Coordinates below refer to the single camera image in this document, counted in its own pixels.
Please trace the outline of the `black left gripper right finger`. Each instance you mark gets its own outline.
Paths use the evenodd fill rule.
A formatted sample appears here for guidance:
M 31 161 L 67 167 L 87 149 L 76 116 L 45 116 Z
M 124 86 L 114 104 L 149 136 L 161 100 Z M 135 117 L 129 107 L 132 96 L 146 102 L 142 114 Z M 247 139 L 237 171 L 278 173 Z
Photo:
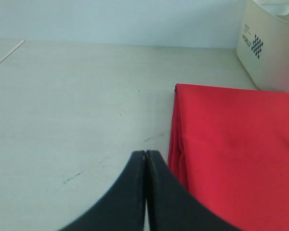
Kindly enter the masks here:
M 146 151 L 146 200 L 152 231 L 239 230 L 196 200 L 153 150 Z

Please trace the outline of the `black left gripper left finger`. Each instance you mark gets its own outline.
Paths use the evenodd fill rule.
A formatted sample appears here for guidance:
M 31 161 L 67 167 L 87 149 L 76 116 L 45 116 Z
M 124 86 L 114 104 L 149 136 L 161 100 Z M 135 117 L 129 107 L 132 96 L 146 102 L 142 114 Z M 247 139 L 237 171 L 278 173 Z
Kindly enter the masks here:
M 111 188 L 63 231 L 142 231 L 145 223 L 145 151 L 132 152 Z

